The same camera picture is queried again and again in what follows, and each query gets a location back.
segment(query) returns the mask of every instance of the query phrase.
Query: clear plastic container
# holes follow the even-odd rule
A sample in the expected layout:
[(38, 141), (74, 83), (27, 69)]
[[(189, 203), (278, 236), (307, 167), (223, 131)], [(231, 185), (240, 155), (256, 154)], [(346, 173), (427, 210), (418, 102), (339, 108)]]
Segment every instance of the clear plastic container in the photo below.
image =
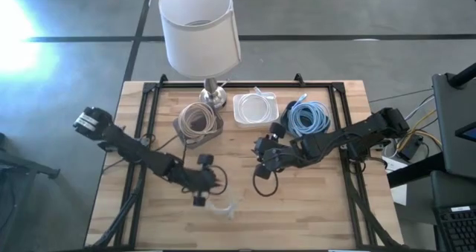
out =
[(276, 95), (272, 92), (239, 94), (233, 97), (234, 118), (242, 128), (270, 126), (279, 116)]

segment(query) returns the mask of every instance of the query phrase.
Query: silver lamp base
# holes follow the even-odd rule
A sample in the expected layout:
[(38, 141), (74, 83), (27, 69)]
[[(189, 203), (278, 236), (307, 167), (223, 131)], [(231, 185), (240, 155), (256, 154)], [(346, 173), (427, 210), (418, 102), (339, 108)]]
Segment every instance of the silver lamp base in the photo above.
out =
[(213, 106), (215, 110), (220, 110), (226, 104), (226, 92), (222, 87), (217, 87), (214, 93), (210, 93), (204, 88), (200, 92), (200, 101)]

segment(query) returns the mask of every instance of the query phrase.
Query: wooden table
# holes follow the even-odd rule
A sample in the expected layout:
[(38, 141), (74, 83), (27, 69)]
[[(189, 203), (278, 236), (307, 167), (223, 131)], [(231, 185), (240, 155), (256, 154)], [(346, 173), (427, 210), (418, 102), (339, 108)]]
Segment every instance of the wooden table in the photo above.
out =
[[(370, 107), (362, 81), (344, 81), (352, 121), (370, 115)], [(143, 82), (126, 82), (122, 90), (115, 123), (126, 126), (133, 135), (138, 116)], [(181, 193), (180, 186), (168, 184), (152, 172), (147, 173), (136, 249), (326, 249), (354, 248), (352, 224), (344, 187), (341, 162), (337, 149), (319, 164), (304, 169), (288, 168), (279, 175), (279, 190), (269, 198), (259, 196), (253, 189), (251, 176), (257, 164), (251, 152), (253, 142), (268, 133), (263, 129), (241, 129), (234, 122), (233, 96), (251, 92), (249, 88), (228, 88), (228, 104), (220, 111), (224, 121), (223, 133), (194, 150), (187, 151), (187, 167), (198, 167), (199, 154), (215, 155), (215, 164), (228, 173), (229, 188), (210, 200), (218, 207), (238, 201), (233, 220), (193, 207), (192, 195)], [(319, 100), (330, 106), (329, 94), (322, 88), (270, 88), (277, 95), (280, 112), (288, 102), (307, 93), (307, 100)], [(196, 88), (161, 89), (154, 134), (156, 148), (176, 133), (172, 121), (188, 104), (197, 101)], [(143, 132), (146, 131), (147, 119)], [(163, 149), (181, 155), (183, 145), (175, 139)], [(120, 159), (108, 154), (105, 166)], [(118, 214), (126, 177), (127, 163), (108, 169), (100, 180), (99, 190), (89, 225), (86, 244), (95, 242)], [(402, 243), (399, 222), (390, 194), (384, 167), (368, 161), (364, 172), (370, 207), (382, 226)], [(263, 192), (274, 186), (257, 179)], [(365, 236), (363, 219), (360, 217)], [(123, 241), (127, 241), (129, 225)]]

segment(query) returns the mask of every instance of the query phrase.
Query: blue cable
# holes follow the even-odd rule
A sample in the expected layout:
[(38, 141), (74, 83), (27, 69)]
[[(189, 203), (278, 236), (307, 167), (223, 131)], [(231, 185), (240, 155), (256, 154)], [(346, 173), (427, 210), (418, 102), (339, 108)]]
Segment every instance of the blue cable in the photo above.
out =
[[(318, 101), (303, 103), (306, 98), (307, 94), (302, 95), (288, 112), (288, 130), (299, 137), (325, 132), (330, 125), (327, 107)], [(311, 125), (305, 126), (302, 117), (309, 119)]]

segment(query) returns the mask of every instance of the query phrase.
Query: table lamp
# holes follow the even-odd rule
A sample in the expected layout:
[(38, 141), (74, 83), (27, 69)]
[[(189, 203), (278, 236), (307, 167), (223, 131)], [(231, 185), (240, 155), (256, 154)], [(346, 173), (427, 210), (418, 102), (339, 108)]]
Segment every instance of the table lamp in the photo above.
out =
[(241, 61), (233, 0), (159, 0), (167, 58), (180, 74), (204, 78), (200, 101), (226, 104), (218, 77)]

